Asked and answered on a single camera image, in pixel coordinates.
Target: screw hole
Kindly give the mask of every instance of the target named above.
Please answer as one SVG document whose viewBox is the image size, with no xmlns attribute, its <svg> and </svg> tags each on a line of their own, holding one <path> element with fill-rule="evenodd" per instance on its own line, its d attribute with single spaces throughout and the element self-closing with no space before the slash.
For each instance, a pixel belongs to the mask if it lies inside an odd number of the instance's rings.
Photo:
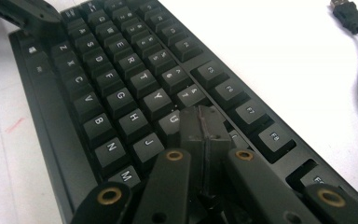
<svg viewBox="0 0 358 224">
<path fill-rule="evenodd" d="M 165 215 L 164 213 L 155 213 L 152 216 L 152 221 L 154 223 L 165 223 L 165 221 L 167 221 L 167 215 Z"/>
</svg>

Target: keycap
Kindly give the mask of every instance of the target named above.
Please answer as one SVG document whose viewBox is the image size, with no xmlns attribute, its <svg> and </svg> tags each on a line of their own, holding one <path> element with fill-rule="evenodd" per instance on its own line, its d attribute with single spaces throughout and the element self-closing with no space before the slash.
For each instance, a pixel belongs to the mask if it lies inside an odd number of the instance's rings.
<svg viewBox="0 0 358 224">
<path fill-rule="evenodd" d="M 191 72 L 203 88 L 210 88 L 228 79 L 228 75 L 215 61 L 210 61 Z"/>
<path fill-rule="evenodd" d="M 254 143 L 270 163 L 274 163 L 296 146 L 296 142 L 277 123 L 261 132 Z"/>
<path fill-rule="evenodd" d="M 199 44 L 191 37 L 172 45 L 171 50 L 182 63 L 202 53 Z"/>
<path fill-rule="evenodd" d="M 152 167 L 157 155 L 165 148 L 159 141 L 155 133 L 149 134 L 133 145 L 135 161 L 142 170 Z"/>
<path fill-rule="evenodd" d="M 106 97 L 108 110 L 113 119 L 119 119 L 127 113 L 130 113 L 137 107 L 127 88 L 112 93 Z"/>
<path fill-rule="evenodd" d="M 150 133 L 151 127 L 140 109 L 135 109 L 118 121 L 125 142 L 131 143 Z"/>
<path fill-rule="evenodd" d="M 112 138 L 116 131 L 105 114 L 101 114 L 83 124 L 90 148 L 96 148 Z"/>
<path fill-rule="evenodd" d="M 92 117 L 103 113 L 103 107 L 94 92 L 90 92 L 75 100 L 74 107 L 80 123 L 84 123 Z"/>
<path fill-rule="evenodd" d="M 131 165 L 110 177 L 108 181 L 126 184 L 130 188 L 133 188 L 141 183 L 141 179 Z"/>
<path fill-rule="evenodd" d="M 266 111 L 254 100 L 249 100 L 245 104 L 235 108 L 230 115 L 244 133 L 253 132 L 269 120 Z"/>
<path fill-rule="evenodd" d="M 105 176 L 130 162 L 130 156 L 117 137 L 95 148 L 95 155 Z"/>
<path fill-rule="evenodd" d="M 149 70 L 144 70 L 130 79 L 129 88 L 134 97 L 139 100 L 156 91 L 159 84 Z"/>
<path fill-rule="evenodd" d="M 144 109 L 149 120 L 153 121 L 168 114 L 173 109 L 171 98 L 163 89 L 158 89 L 147 95 L 141 101 L 141 107 Z"/>
<path fill-rule="evenodd" d="M 241 103 L 248 98 L 243 86 L 232 78 L 213 88 L 211 95 L 223 109 L 230 109 L 235 104 Z"/>
<path fill-rule="evenodd" d="M 169 95 L 176 94 L 193 83 L 188 74 L 186 74 L 180 66 L 175 66 L 161 74 L 161 76 L 158 77 L 158 80 L 161 83 L 162 88 Z"/>
<path fill-rule="evenodd" d="M 209 104 L 208 98 L 206 98 L 205 94 L 200 90 L 200 88 L 193 84 L 188 88 L 180 91 L 176 94 L 176 103 L 178 104 L 180 109 L 190 107 L 193 105 L 207 105 Z"/>
</svg>

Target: white surface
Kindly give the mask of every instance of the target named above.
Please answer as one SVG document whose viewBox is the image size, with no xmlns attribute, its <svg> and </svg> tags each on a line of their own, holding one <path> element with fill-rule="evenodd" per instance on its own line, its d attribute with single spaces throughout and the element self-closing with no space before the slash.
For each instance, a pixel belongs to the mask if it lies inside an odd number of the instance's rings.
<svg viewBox="0 0 358 224">
<path fill-rule="evenodd" d="M 328 0 L 161 2 L 358 190 L 358 36 Z M 0 223 L 60 223 L 12 29 L 0 20 Z"/>
</svg>

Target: function key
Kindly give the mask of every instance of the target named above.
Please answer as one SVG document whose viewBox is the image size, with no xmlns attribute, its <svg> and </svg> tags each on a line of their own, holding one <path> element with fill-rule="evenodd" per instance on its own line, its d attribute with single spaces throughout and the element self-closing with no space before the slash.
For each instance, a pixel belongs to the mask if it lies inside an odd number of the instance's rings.
<svg viewBox="0 0 358 224">
<path fill-rule="evenodd" d="M 95 149 L 103 175 L 109 175 L 130 162 L 127 154 L 118 138 L 114 138 Z"/>
<path fill-rule="evenodd" d="M 296 146 L 296 142 L 277 123 L 260 133 L 254 143 L 270 163 L 274 163 Z"/>
<path fill-rule="evenodd" d="M 191 74 L 193 74 L 206 90 L 228 79 L 227 74 L 224 73 L 223 69 L 217 65 L 215 61 L 210 61 L 196 70 L 193 70 Z"/>
<path fill-rule="evenodd" d="M 254 100 L 249 100 L 240 105 L 230 115 L 238 127 L 246 134 L 253 132 L 269 120 L 266 111 Z"/>
<path fill-rule="evenodd" d="M 151 16 L 158 14 L 161 11 L 161 8 L 159 7 L 159 3 L 149 2 L 144 5 L 139 6 L 137 12 L 141 16 L 144 21 L 147 21 Z"/>
<path fill-rule="evenodd" d="M 177 23 L 162 29 L 158 32 L 158 36 L 168 47 L 187 37 L 185 29 Z"/>
<path fill-rule="evenodd" d="M 172 45 L 171 50 L 182 63 L 202 53 L 199 44 L 191 37 Z"/>
<path fill-rule="evenodd" d="M 225 110 L 243 102 L 248 97 L 241 84 L 232 78 L 212 89 L 211 95 Z"/>
<path fill-rule="evenodd" d="M 163 28 L 173 24 L 171 16 L 169 16 L 166 12 L 159 12 L 159 14 L 150 17 L 146 22 L 149 27 L 156 33 Z"/>
<path fill-rule="evenodd" d="M 82 5 L 80 5 L 80 8 L 86 15 L 103 10 L 103 8 L 96 0 L 83 3 Z"/>
</svg>

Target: keyboard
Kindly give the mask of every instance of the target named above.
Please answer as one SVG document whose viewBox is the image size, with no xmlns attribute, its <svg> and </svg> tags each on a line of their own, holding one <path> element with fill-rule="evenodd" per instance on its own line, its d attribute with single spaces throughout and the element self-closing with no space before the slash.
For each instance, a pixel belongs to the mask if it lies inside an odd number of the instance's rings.
<svg viewBox="0 0 358 224">
<path fill-rule="evenodd" d="M 300 193 L 358 193 L 158 1 L 89 1 L 64 10 L 65 39 L 10 43 L 62 213 L 70 222 L 105 181 L 142 191 L 157 155 L 179 147 L 179 115 L 218 111 L 232 147 L 259 154 Z"/>
</svg>

